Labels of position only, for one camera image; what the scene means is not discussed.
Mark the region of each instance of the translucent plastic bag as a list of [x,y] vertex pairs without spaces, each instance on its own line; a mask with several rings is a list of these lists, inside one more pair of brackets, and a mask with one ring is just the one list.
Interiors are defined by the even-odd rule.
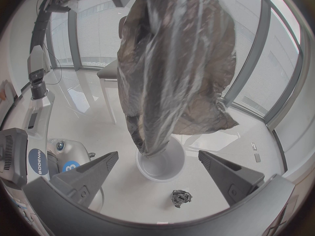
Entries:
[[171,133],[237,125],[218,102],[235,65],[234,21],[218,0],[136,0],[118,51],[118,91],[139,151],[163,152]]

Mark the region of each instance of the vent grille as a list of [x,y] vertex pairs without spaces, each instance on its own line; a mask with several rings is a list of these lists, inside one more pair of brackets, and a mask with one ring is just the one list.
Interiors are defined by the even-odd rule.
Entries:
[[4,169],[9,170],[12,162],[12,149],[13,149],[13,138],[12,136],[5,137],[6,145],[5,145],[5,163]]

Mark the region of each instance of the chair leg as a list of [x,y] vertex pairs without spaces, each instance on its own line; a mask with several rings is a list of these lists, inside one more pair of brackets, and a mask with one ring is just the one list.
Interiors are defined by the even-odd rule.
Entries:
[[109,97],[108,97],[108,93],[106,91],[105,82],[104,81],[100,81],[100,86],[101,86],[102,91],[103,91],[103,95],[104,95],[104,99],[105,99],[105,102],[106,102],[106,106],[107,106],[109,115],[111,116],[112,122],[114,124],[116,124],[116,118],[115,118],[115,115],[114,115],[113,108],[112,108],[112,106],[109,103]]

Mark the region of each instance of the white glossy floor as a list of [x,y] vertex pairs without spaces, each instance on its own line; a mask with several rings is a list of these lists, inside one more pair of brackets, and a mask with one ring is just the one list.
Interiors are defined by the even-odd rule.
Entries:
[[[45,75],[46,83],[59,81],[61,71]],[[48,130],[48,138],[66,138],[83,143],[96,157],[118,151],[119,160],[103,184],[105,203],[102,214],[133,222],[183,222],[202,218],[227,209],[229,205],[198,160],[198,150],[208,150],[235,163],[261,171],[265,179],[283,174],[277,144],[264,123],[234,108],[228,111],[239,122],[230,130],[213,134],[177,135],[187,151],[187,163],[182,175],[169,183],[146,179],[136,167],[135,151],[121,109],[118,90],[108,93],[117,124],[111,122],[96,72],[62,71],[57,85],[47,85],[56,96]],[[26,89],[6,120],[4,129],[21,128],[31,97]],[[251,142],[257,146],[254,151]],[[257,163],[254,153],[259,153]],[[183,189],[193,196],[180,209],[171,202],[173,190]]]

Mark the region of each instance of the blue round sticker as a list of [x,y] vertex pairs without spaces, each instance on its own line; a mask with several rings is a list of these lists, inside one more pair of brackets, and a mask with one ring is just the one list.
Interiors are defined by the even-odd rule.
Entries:
[[39,175],[46,175],[48,173],[48,163],[44,152],[37,148],[31,149],[28,154],[28,161],[33,171]]
[[80,166],[79,163],[77,163],[76,161],[68,161],[63,166],[62,172],[72,170],[72,169],[79,167],[79,166]]

